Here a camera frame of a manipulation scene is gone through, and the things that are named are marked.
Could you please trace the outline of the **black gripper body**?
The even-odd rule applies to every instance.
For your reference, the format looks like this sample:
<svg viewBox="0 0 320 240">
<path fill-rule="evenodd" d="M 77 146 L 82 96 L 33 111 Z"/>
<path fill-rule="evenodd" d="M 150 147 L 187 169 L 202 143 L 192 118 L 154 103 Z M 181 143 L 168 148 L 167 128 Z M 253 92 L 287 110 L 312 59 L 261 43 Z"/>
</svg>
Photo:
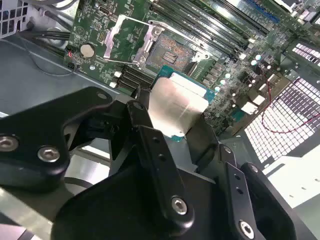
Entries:
<svg viewBox="0 0 320 240">
<path fill-rule="evenodd" d="M 195 212 L 182 240 L 232 240 L 218 187 L 180 170 Z M 134 164 L 68 200 L 53 223 L 55 240 L 170 240 L 155 192 Z"/>
</svg>

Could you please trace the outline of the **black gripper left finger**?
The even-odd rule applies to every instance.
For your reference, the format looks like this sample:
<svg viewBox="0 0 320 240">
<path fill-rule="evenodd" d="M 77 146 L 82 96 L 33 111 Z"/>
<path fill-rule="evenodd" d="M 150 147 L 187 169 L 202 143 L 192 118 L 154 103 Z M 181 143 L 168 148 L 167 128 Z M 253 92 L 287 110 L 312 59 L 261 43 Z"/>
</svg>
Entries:
<svg viewBox="0 0 320 240">
<path fill-rule="evenodd" d="M 63 180 L 71 151 L 95 138 L 111 143 L 120 173 L 138 164 L 154 191 L 169 232 L 186 232 L 195 221 L 180 173 L 163 134 L 137 100 L 114 101 L 97 87 L 42 103 L 0 121 L 0 183 L 47 192 Z"/>
</svg>

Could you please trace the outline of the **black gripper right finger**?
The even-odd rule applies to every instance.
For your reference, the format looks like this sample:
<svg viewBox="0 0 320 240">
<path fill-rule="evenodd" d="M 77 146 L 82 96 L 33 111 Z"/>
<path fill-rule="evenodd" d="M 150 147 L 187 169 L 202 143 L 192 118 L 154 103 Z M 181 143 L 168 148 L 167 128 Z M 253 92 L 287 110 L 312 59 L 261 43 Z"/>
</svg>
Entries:
<svg viewBox="0 0 320 240">
<path fill-rule="evenodd" d="M 237 166 L 204 115 L 186 134 L 195 172 L 215 181 L 236 240 L 310 240 L 312 233 L 265 174 L 253 163 Z"/>
</svg>

